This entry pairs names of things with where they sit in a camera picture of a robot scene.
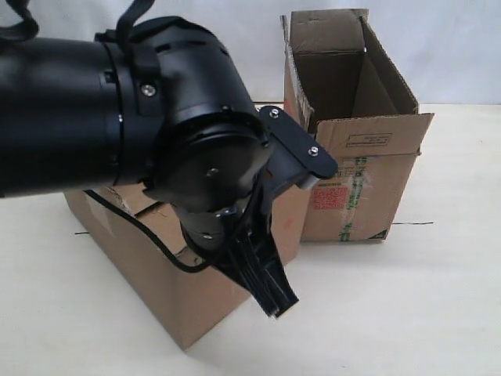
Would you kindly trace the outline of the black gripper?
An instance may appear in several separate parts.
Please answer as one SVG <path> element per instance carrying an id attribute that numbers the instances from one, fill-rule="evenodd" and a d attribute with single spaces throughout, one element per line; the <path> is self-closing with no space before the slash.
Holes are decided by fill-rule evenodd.
<path id="1" fill-rule="evenodd" d="M 213 211 L 183 208 L 182 234 L 202 262 L 191 268 L 242 270 L 273 268 L 279 255 L 272 235 L 272 205 L 291 187 L 310 190 L 337 173 L 338 163 L 278 107 L 259 110 L 268 127 L 272 154 L 248 197 Z"/>

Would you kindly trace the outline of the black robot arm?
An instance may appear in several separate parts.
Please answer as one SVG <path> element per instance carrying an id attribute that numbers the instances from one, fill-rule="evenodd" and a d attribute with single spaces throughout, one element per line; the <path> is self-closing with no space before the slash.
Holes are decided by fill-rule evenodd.
<path id="1" fill-rule="evenodd" d="M 202 263 L 279 317 L 297 303 L 272 205 L 337 162 L 287 113 L 257 109 L 225 46 L 181 17 L 91 42 L 1 44 L 1 195 L 139 184 L 169 204 Z"/>

